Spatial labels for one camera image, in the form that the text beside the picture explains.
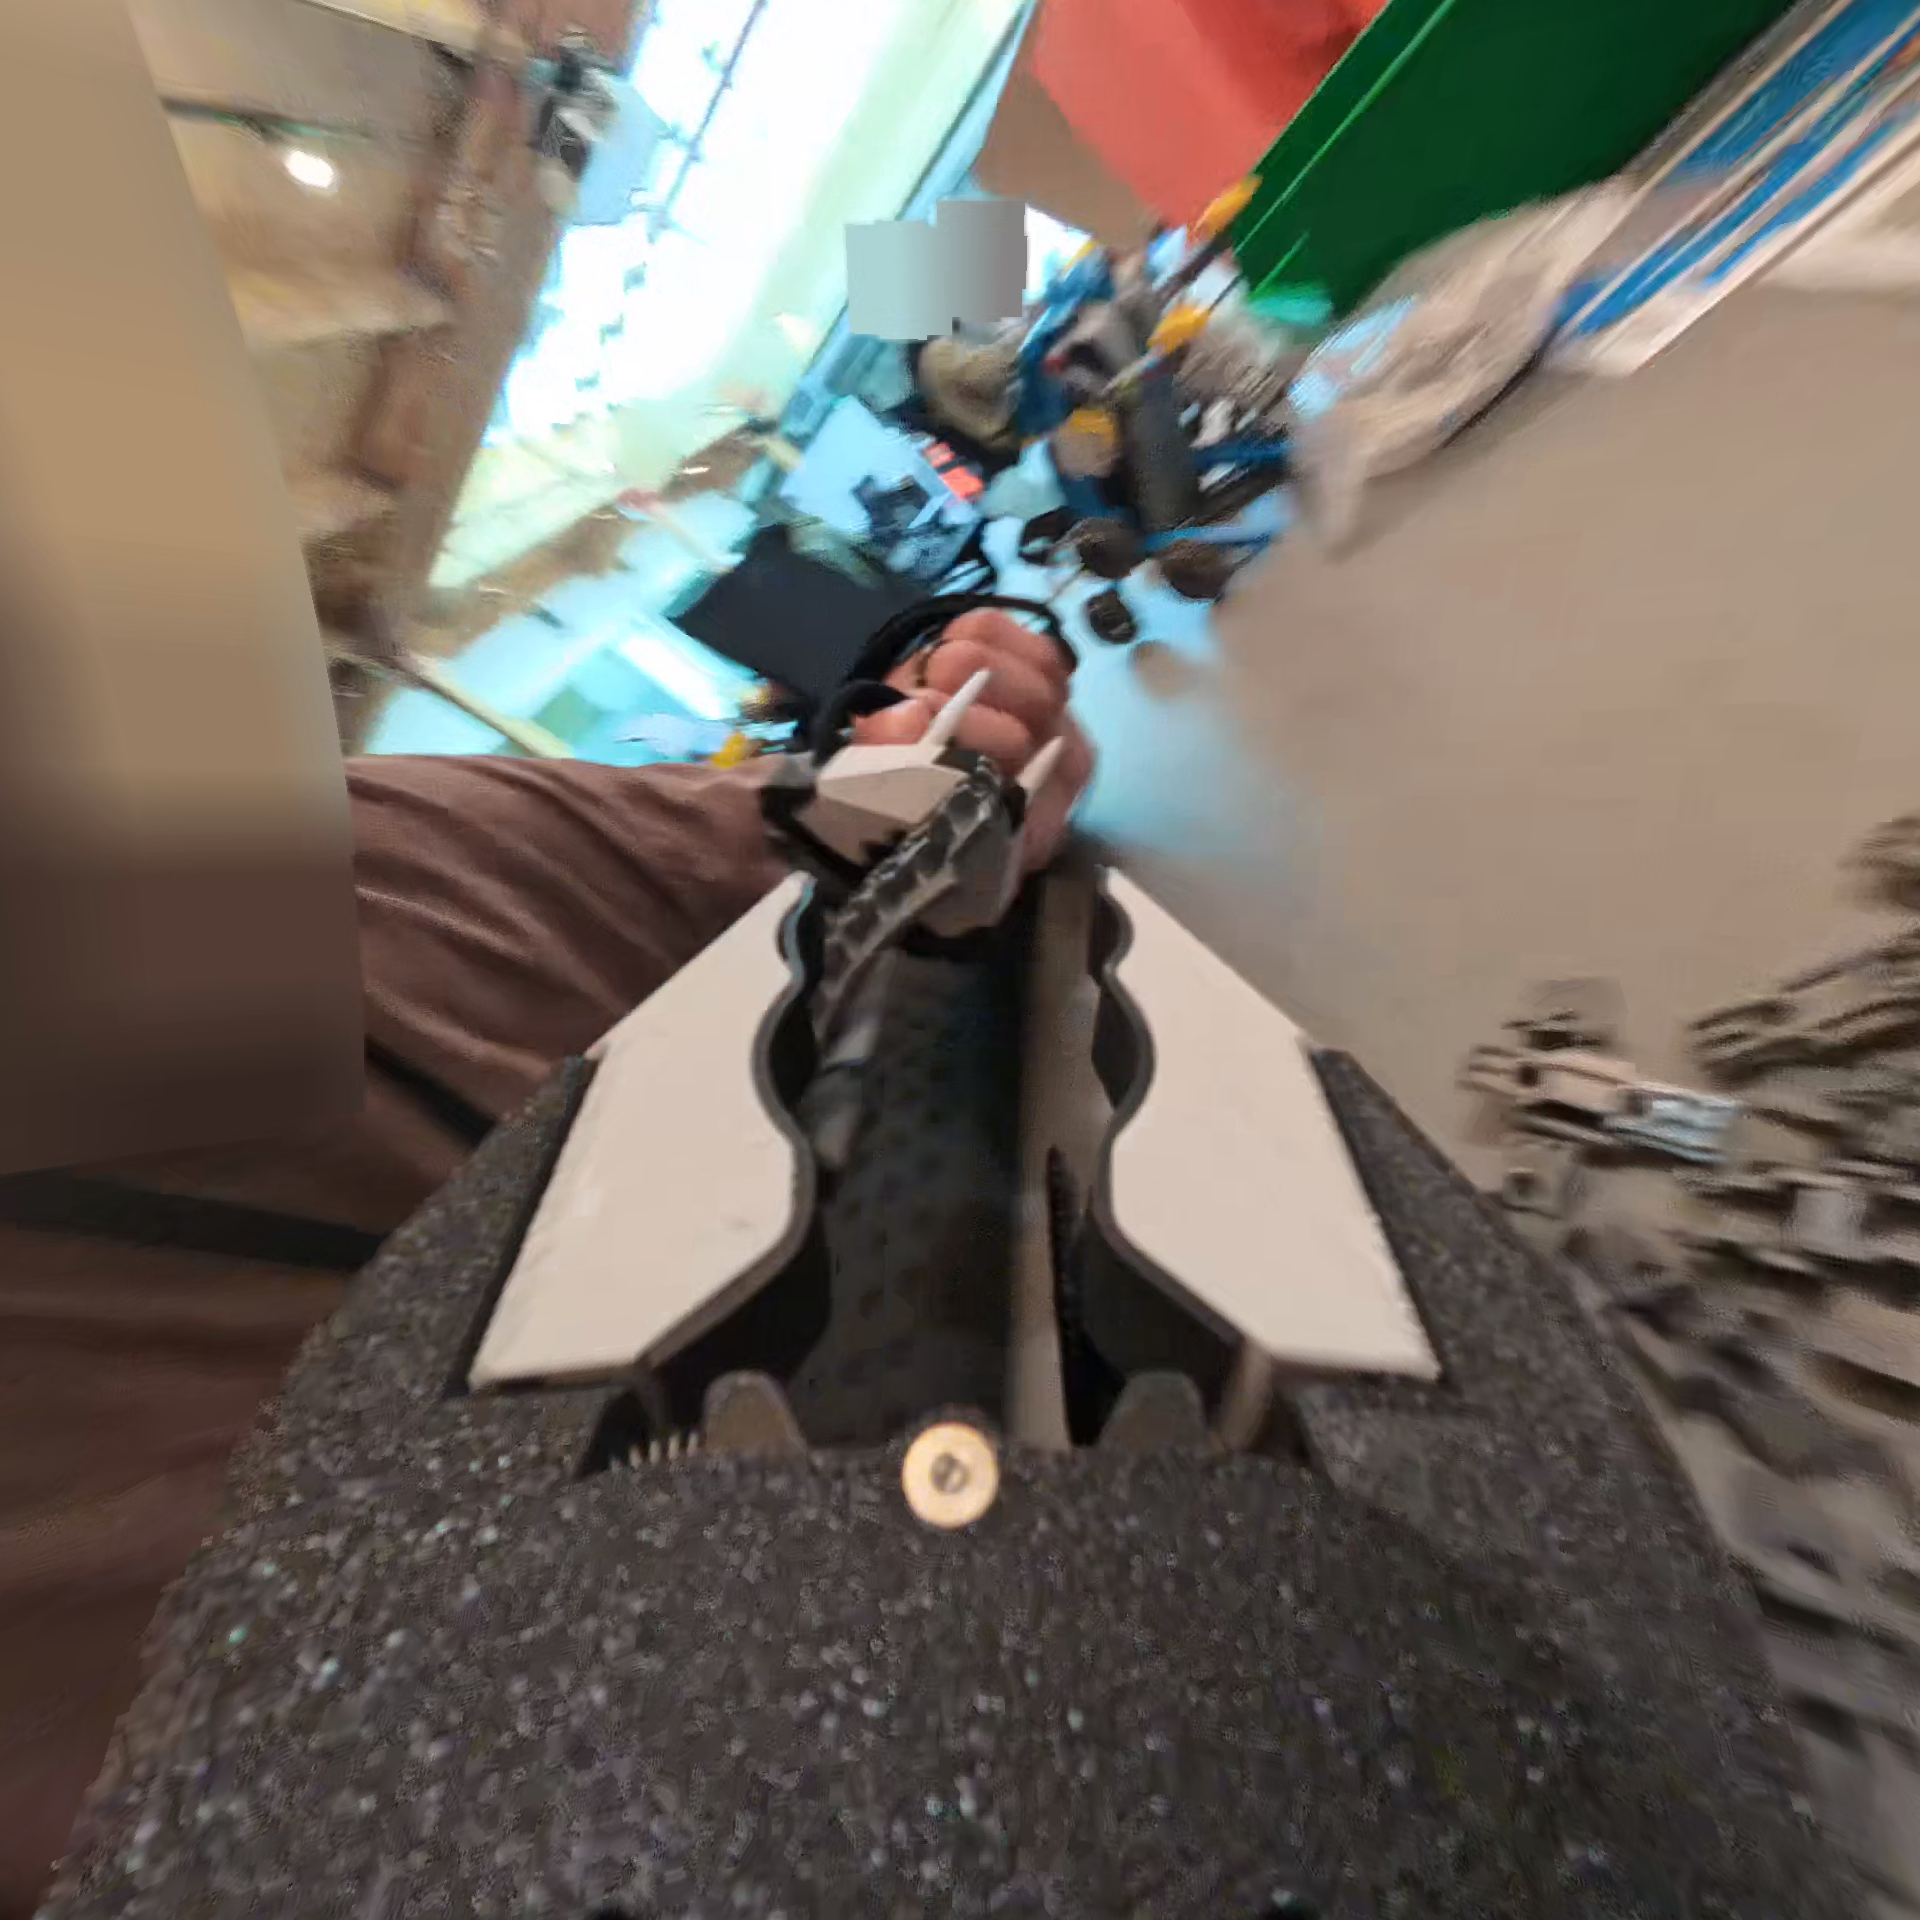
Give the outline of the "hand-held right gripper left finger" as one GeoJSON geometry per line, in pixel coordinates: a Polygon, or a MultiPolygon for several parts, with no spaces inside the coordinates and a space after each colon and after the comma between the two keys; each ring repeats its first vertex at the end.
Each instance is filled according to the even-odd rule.
{"type": "Polygon", "coordinates": [[[467,1388],[654,1369],[797,1253],[814,1174],[775,1086],[797,1005],[782,880],[587,1052],[587,1087],[467,1361],[467,1388]]]}

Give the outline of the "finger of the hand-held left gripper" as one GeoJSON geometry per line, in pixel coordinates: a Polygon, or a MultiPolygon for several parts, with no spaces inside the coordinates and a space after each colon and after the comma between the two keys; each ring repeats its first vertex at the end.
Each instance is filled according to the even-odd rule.
{"type": "Polygon", "coordinates": [[[1000,924],[1024,880],[1025,814],[1054,784],[1062,757],[1064,735],[1054,735],[1018,775],[1007,776],[986,758],[966,793],[951,797],[938,889],[918,909],[918,932],[971,939],[1000,924]]]}
{"type": "Polygon", "coordinates": [[[865,869],[905,833],[927,824],[977,772],[986,775],[986,789],[993,790],[991,764],[957,743],[963,718],[989,681],[989,670],[974,672],[910,741],[870,743],[851,735],[830,747],[802,787],[802,836],[823,857],[865,869]]]}

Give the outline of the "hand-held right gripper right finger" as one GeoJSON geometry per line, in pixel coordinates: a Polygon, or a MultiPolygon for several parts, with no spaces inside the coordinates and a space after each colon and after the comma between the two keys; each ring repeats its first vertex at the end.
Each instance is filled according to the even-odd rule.
{"type": "Polygon", "coordinates": [[[1087,1227],[1225,1350],[1208,1439],[1249,1449],[1298,1381],[1440,1383],[1309,1035],[1122,871],[1095,872],[1087,972],[1111,1102],[1087,1227]]]}

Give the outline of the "pile of grey track links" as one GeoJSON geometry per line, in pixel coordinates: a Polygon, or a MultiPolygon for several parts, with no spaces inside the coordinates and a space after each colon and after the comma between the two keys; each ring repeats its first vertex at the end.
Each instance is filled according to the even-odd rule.
{"type": "Polygon", "coordinates": [[[1589,975],[1456,1083],[1754,1592],[1821,1831],[1872,1916],[1915,1916],[1915,814],[1848,867],[1898,918],[1688,1021],[1690,1083],[1630,1057],[1589,975]]]}

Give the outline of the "grey desk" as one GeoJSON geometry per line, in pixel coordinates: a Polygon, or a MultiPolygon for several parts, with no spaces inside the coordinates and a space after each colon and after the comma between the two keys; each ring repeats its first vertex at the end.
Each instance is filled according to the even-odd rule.
{"type": "Polygon", "coordinates": [[[1898,918],[1848,861],[1915,814],[1915,372],[1915,296],[1760,286],[1529,383],[1087,661],[1087,827],[1483,1184],[1456,1072],[1544,980],[1690,1083],[1688,1021],[1898,918]]]}

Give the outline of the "person's left hand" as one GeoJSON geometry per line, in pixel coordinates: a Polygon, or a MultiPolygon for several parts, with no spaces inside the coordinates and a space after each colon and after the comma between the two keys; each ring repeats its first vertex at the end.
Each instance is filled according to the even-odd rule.
{"type": "Polygon", "coordinates": [[[850,743],[918,744],[974,681],[981,687],[951,726],[951,743],[993,760],[1025,793],[1014,867],[997,899],[1007,909],[1024,880],[1061,852],[1096,767],[1071,715],[1071,670],[1061,648],[1002,609],[961,612],[885,679],[895,699],[856,718],[850,743]]]}

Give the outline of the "black office chair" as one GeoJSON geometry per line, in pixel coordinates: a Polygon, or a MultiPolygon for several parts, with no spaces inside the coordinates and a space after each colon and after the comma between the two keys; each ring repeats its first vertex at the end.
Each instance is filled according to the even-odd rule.
{"type": "Polygon", "coordinates": [[[837,692],[882,623],[926,596],[863,557],[823,557],[785,521],[752,533],[733,567],[670,622],[808,713],[837,692]]]}

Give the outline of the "blue toy vehicle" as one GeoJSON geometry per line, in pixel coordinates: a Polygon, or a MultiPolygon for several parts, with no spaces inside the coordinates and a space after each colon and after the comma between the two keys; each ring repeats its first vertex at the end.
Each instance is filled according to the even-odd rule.
{"type": "Polygon", "coordinates": [[[1138,639],[1136,576],[1213,606],[1280,533],[1293,357],[1233,302],[1232,230],[1258,187],[1240,176],[1134,251],[1086,241],[1024,325],[1014,424],[1058,502],[1024,523],[1018,560],[1093,582],[1093,639],[1138,639]]]}

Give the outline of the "clear plastic bag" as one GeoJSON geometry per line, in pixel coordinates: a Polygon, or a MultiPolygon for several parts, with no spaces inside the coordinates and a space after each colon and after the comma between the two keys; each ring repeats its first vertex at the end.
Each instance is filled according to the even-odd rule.
{"type": "Polygon", "coordinates": [[[1583,189],[1471,224],[1402,261],[1287,383],[1290,475],[1341,540],[1369,485],[1430,456],[1522,376],[1616,224],[1583,189]]]}

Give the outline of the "green plastic bin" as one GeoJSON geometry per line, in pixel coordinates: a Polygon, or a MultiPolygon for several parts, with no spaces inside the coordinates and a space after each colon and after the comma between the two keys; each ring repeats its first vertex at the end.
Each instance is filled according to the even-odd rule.
{"type": "Polygon", "coordinates": [[[1601,181],[1787,1],[1391,1],[1255,165],[1238,277],[1309,323],[1449,233],[1601,181]]]}

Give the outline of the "blue sticker sheet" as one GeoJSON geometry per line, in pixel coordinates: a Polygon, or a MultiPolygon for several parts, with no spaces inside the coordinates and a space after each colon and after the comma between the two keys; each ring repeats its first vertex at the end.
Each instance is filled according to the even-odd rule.
{"type": "Polygon", "coordinates": [[[1757,280],[1913,300],[1918,4],[1790,6],[1630,179],[1633,206],[1547,350],[1558,367],[1633,372],[1757,280]]]}

